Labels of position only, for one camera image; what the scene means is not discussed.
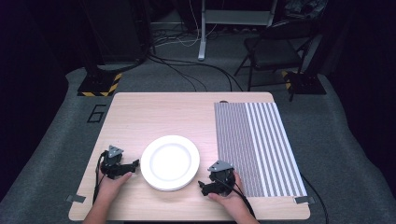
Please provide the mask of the black stand base striped edge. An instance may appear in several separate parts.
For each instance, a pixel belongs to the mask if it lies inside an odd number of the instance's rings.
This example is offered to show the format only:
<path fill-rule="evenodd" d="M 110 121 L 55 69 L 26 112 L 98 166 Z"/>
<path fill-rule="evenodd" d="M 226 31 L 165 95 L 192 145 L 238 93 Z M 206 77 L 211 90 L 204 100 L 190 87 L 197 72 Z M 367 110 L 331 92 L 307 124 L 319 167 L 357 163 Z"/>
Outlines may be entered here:
<path fill-rule="evenodd" d="M 111 96 L 119 85 L 122 73 L 103 74 L 100 80 L 85 77 L 78 87 L 78 96 Z"/>
<path fill-rule="evenodd" d="M 283 71 L 282 77 L 290 94 L 326 94 L 318 77 L 308 77 L 291 71 Z"/>

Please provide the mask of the person's left hand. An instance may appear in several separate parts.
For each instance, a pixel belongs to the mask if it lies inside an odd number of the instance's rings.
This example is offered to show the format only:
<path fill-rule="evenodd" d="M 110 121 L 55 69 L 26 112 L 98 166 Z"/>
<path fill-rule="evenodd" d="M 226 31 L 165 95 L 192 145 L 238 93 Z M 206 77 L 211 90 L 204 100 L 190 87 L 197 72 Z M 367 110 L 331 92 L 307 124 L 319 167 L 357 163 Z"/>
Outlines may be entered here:
<path fill-rule="evenodd" d="M 132 173 L 118 177 L 117 179 L 111 179 L 106 175 L 101 175 L 99 191 L 96 200 L 98 202 L 111 203 L 115 200 L 120 192 L 120 188 L 132 177 Z"/>

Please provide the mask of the person's right hand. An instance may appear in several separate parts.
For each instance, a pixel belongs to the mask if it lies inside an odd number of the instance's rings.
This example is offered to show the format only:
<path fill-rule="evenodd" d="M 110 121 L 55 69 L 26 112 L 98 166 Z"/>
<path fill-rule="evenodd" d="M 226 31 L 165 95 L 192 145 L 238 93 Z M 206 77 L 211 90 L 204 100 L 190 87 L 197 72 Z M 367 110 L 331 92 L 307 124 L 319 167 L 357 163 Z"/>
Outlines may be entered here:
<path fill-rule="evenodd" d="M 243 185 L 242 185 L 240 176 L 236 171 L 234 171 L 233 174 L 235 177 L 235 186 L 234 186 L 235 191 L 231 192 L 226 197 L 220 196 L 215 193 L 208 194 L 208 198 L 210 200 L 213 200 L 214 202 L 219 203 L 220 205 L 222 205 L 225 208 L 225 210 L 229 206 L 245 206 L 247 208 L 246 204 L 244 203 L 243 199 L 241 198 L 241 194 L 243 193 Z"/>

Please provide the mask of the white plate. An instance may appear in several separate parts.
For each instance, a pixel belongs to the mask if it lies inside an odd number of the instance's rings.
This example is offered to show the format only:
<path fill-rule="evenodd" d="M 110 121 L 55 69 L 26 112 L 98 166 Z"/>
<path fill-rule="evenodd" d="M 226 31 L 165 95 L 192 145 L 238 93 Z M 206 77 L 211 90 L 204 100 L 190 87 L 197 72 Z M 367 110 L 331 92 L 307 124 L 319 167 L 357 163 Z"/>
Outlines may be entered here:
<path fill-rule="evenodd" d="M 200 166 L 197 146 L 188 138 L 166 135 L 151 142 L 144 150 L 140 170 L 155 189 L 174 191 L 186 187 Z"/>

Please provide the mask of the white metal stand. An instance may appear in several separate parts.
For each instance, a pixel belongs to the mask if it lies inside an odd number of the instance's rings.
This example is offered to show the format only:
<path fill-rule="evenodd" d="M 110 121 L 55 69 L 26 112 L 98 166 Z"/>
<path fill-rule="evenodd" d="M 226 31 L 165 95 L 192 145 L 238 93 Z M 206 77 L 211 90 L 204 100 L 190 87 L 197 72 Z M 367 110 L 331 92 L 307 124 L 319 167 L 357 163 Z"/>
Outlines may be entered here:
<path fill-rule="evenodd" d="M 207 9 L 201 0 L 201 41 L 198 60 L 205 59 L 206 26 L 208 24 L 269 26 L 273 23 L 278 0 L 272 0 L 267 11 Z"/>

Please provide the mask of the black folding chair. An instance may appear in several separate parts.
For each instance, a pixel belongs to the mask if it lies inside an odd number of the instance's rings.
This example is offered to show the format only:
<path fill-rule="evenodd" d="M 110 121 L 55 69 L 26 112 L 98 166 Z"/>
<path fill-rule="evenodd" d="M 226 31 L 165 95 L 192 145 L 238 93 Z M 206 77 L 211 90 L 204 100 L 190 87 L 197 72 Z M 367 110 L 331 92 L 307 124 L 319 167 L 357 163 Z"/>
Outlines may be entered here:
<path fill-rule="evenodd" d="M 236 76 L 249 61 L 247 90 L 253 87 L 253 72 L 297 68 L 302 72 L 304 59 L 318 34 L 319 22 L 314 19 L 283 20 L 266 27 L 259 36 L 244 40 L 247 55 L 234 72 Z"/>

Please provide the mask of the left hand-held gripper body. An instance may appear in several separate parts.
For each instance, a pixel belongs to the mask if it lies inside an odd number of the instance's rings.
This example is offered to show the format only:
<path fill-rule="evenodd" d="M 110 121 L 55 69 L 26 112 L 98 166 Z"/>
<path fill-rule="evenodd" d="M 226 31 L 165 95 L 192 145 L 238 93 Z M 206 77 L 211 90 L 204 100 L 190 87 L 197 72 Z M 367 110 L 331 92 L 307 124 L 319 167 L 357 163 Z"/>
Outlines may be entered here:
<path fill-rule="evenodd" d="M 100 165 L 100 170 L 107 177 L 114 179 L 116 176 L 122 176 L 127 174 L 128 172 L 134 171 L 134 165 L 130 164 L 121 164 L 123 150 L 109 146 L 108 150 L 105 150 L 102 153 L 103 161 Z"/>

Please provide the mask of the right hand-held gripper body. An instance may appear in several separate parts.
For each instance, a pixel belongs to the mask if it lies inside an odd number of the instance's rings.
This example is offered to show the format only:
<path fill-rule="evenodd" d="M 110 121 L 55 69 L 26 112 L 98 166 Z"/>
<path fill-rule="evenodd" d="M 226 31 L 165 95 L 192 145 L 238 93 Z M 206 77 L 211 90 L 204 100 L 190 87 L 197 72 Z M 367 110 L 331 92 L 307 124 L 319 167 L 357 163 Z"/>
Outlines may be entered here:
<path fill-rule="evenodd" d="M 226 161 L 216 161 L 208 168 L 208 171 L 213 186 L 211 189 L 220 196 L 228 196 L 235 183 L 233 166 Z"/>

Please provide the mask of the striped woven placemat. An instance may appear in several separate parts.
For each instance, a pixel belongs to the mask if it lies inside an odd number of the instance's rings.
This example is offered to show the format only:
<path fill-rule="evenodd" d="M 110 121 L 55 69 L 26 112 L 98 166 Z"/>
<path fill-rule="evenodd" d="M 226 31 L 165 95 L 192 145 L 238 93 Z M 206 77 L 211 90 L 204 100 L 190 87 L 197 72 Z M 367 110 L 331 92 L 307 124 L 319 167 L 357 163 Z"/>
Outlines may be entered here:
<path fill-rule="evenodd" d="M 216 103 L 219 159 L 233 165 L 248 197 L 307 194 L 275 103 Z"/>

